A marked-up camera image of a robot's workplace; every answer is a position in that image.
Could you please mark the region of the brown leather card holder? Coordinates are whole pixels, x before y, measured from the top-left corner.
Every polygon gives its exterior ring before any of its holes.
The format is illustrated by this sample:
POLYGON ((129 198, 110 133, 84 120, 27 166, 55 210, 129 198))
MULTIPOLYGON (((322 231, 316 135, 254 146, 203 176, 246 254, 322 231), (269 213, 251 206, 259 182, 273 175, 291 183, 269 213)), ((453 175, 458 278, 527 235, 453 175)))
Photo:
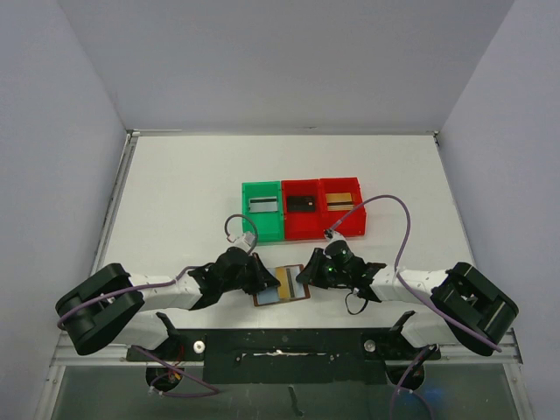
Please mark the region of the brown leather card holder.
POLYGON ((296 280, 297 275, 303 268, 303 264, 268 268, 269 273, 279 281, 280 285, 263 290, 253 296, 254 307, 287 304, 310 299, 309 286, 296 280))

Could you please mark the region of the green plastic bin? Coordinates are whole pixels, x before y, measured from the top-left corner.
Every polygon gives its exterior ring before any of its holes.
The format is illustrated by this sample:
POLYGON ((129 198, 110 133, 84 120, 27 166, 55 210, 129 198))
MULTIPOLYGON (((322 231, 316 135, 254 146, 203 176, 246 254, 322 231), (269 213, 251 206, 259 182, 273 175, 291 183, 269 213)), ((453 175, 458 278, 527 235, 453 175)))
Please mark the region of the green plastic bin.
POLYGON ((280 181, 247 182, 241 184, 242 213, 255 224, 260 243, 284 240, 284 202, 280 181), (276 213, 250 213, 249 199, 276 196, 276 213))

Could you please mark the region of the silver credit card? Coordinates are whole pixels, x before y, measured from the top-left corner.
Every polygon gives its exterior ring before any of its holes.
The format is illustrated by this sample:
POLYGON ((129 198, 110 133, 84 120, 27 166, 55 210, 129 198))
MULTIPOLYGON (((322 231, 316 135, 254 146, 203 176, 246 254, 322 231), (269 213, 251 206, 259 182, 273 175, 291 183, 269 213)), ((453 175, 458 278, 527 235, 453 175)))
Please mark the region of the silver credit card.
POLYGON ((248 200, 248 211, 252 214, 276 213, 278 211, 277 197, 250 198, 248 200))

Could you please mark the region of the red plastic bin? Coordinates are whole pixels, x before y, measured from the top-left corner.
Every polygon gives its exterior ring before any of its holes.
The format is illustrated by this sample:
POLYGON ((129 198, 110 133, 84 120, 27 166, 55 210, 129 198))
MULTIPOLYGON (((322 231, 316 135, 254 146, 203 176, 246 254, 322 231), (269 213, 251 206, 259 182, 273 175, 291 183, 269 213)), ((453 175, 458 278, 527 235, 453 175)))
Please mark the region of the red plastic bin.
POLYGON ((322 236, 322 214, 319 204, 319 181, 317 179, 283 180, 284 238, 288 241, 314 240, 322 236), (314 196, 314 213, 288 213, 286 197, 290 195, 314 196))
MULTIPOLYGON (((361 186, 357 178, 321 178, 319 190, 324 204, 322 214, 322 228, 327 230, 349 211, 329 212, 326 207, 327 193, 351 193, 354 207, 362 202, 361 186)), ((335 230, 346 237, 363 236, 366 233, 367 212, 364 207, 347 216, 335 230)))

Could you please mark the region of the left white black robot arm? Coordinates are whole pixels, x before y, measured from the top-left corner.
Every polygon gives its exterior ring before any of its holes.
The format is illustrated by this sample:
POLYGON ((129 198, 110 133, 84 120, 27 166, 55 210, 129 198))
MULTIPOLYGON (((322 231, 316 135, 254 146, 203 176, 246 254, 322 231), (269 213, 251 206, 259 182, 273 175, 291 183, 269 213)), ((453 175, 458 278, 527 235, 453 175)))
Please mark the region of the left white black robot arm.
POLYGON ((223 294, 254 296, 280 286, 257 253, 230 247, 215 262, 187 266, 174 278, 133 275, 113 262, 63 295, 55 305, 58 328, 66 331, 79 355, 116 343, 148 349, 160 360, 171 358, 178 337, 158 315, 166 309, 197 311, 218 303, 223 294))

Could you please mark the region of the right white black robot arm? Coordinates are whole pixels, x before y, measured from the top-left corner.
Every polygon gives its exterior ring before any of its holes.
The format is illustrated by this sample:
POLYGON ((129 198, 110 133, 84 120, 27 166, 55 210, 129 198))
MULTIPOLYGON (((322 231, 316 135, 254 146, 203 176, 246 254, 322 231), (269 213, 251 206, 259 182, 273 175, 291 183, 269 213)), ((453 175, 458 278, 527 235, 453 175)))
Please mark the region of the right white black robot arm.
POLYGON ((440 319, 415 313, 389 336, 392 352, 410 357, 420 347, 459 343, 490 356, 519 314, 517 304, 467 262, 418 271, 365 262, 343 241, 315 248, 296 276, 300 284, 348 289, 368 302, 424 305, 440 319))

